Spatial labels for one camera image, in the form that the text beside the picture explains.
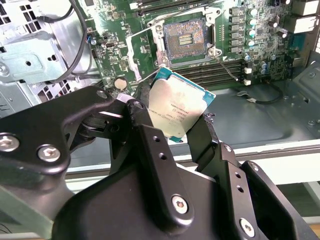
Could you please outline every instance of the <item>capacitor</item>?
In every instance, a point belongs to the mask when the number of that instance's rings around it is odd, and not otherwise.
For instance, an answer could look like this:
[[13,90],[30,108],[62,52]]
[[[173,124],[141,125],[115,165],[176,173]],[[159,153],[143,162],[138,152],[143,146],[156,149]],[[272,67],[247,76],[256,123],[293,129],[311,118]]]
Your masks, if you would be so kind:
[[267,69],[268,65],[266,64],[266,62],[262,61],[262,62],[260,63],[260,67],[261,67],[262,69]]
[[286,32],[282,32],[282,31],[278,31],[276,34],[283,39],[285,39],[288,36]]
[[280,2],[282,4],[289,5],[291,3],[291,0],[281,0]]
[[246,34],[248,34],[250,37],[254,38],[256,35],[256,31],[254,29],[249,29]]
[[255,17],[258,13],[258,10],[255,8],[251,8],[251,9],[249,9],[248,13],[250,16]]
[[251,57],[247,54],[244,56],[244,60],[246,60],[247,62],[251,60]]
[[275,21],[270,21],[270,22],[268,22],[268,25],[269,25],[270,27],[272,27],[272,28],[278,27],[278,23],[275,22]]
[[255,41],[248,40],[248,41],[246,41],[246,45],[249,46],[249,47],[253,47],[255,45]]
[[279,23],[280,23],[280,17],[279,17],[279,16],[276,16],[274,21],[279,25]]
[[255,20],[254,18],[253,18],[253,19],[250,19],[250,20],[248,21],[248,24],[251,25],[251,26],[255,26],[255,25],[257,25],[257,20]]

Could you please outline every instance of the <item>motherboard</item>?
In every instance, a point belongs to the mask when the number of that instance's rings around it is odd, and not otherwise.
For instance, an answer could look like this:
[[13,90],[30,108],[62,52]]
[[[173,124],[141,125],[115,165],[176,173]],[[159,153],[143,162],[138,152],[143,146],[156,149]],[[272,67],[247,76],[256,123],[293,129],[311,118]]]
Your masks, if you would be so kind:
[[[319,0],[311,2],[313,8],[318,7]],[[78,0],[105,87],[128,94],[159,67],[170,68],[209,90],[257,84],[263,77],[286,79],[306,33],[318,24],[316,12],[306,4],[291,0]]]

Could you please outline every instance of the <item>mounting screw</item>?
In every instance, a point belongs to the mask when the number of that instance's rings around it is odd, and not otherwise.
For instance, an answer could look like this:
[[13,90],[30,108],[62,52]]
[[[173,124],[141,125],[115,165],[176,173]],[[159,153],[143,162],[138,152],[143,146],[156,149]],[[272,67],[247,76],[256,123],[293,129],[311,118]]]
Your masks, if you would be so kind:
[[209,54],[209,56],[215,55],[215,50],[212,49],[212,48],[209,48],[208,49],[208,54]]
[[108,95],[107,95],[104,91],[102,91],[102,90],[96,91],[96,94],[97,94],[99,97],[103,98],[103,99],[107,99],[107,98],[108,98]]
[[60,155],[60,151],[52,145],[43,146],[38,151],[38,157],[49,163],[57,161]]
[[224,148],[228,151],[228,152],[232,152],[232,149],[231,149],[231,147],[229,147],[228,145],[224,145]]
[[310,121],[308,121],[308,125],[310,125],[310,126],[313,126],[313,125],[315,125],[316,124],[316,121],[315,120],[310,120]]
[[250,162],[250,165],[253,167],[253,169],[254,169],[255,171],[259,171],[258,166],[257,166],[257,165],[255,165],[255,163],[254,163],[254,162]]
[[161,61],[164,62],[164,63],[166,63],[166,62],[168,62],[168,58],[167,58],[166,56],[163,56],[163,57],[161,58]]
[[0,65],[0,72],[5,73],[8,71],[8,68],[5,65]]
[[161,31],[161,30],[162,30],[162,26],[161,26],[161,25],[155,26],[155,30],[156,30],[157,32]]
[[171,201],[174,206],[174,209],[178,213],[185,214],[188,211],[188,204],[187,204],[186,200],[184,200],[182,197],[173,196]]
[[315,72],[312,71],[309,73],[309,78],[313,79],[315,76],[316,76]]
[[253,238],[255,236],[254,227],[248,222],[245,218],[240,218],[240,226],[242,230],[250,237]]
[[19,140],[11,135],[1,135],[0,136],[0,151],[2,152],[12,152],[19,147]]

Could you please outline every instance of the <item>black plastic part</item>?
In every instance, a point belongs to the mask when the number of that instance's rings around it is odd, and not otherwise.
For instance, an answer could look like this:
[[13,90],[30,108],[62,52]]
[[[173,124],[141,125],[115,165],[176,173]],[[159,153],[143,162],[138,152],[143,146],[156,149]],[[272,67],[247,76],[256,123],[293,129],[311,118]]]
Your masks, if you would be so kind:
[[[1,152],[0,163],[45,175],[66,171],[70,163],[69,149],[81,121],[107,109],[114,101],[107,93],[107,99],[98,96],[97,91],[101,88],[86,87],[2,118],[0,133],[14,135],[20,145],[15,151]],[[37,152],[43,145],[57,148],[60,158],[54,162],[41,160]]]
[[268,239],[316,240],[318,237],[256,163],[241,168],[247,176],[259,228]]
[[217,185],[178,168],[196,208],[190,227],[170,236],[157,227],[151,213],[159,211],[138,163],[108,176],[75,195],[54,221],[52,240],[220,240]]
[[246,219],[255,232],[250,239],[263,239],[259,235],[246,174],[238,168],[234,151],[219,141],[213,121],[211,114],[203,114],[187,138],[198,171],[214,178],[219,185],[220,235],[223,239],[248,239],[240,224],[241,219]]

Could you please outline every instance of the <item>screw hole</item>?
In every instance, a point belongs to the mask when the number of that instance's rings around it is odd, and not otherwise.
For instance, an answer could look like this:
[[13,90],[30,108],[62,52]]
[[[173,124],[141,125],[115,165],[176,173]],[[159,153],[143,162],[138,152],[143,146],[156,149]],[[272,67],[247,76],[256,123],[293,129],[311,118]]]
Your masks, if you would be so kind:
[[153,137],[153,140],[154,140],[155,142],[157,142],[157,143],[160,142],[160,139],[159,139],[157,136],[154,136],[154,137]]
[[167,160],[166,155],[164,155],[162,152],[159,153],[159,158],[162,159],[162,160]]
[[236,188],[239,190],[239,192],[240,192],[240,193],[243,193],[243,192],[244,192],[243,188],[242,188],[242,187],[240,187],[239,185],[238,185],[238,186],[236,186]]
[[119,129],[120,129],[119,125],[117,125],[117,124],[112,124],[112,125],[110,126],[110,128],[109,128],[109,131],[110,131],[111,133],[116,133],[116,132],[119,131]]

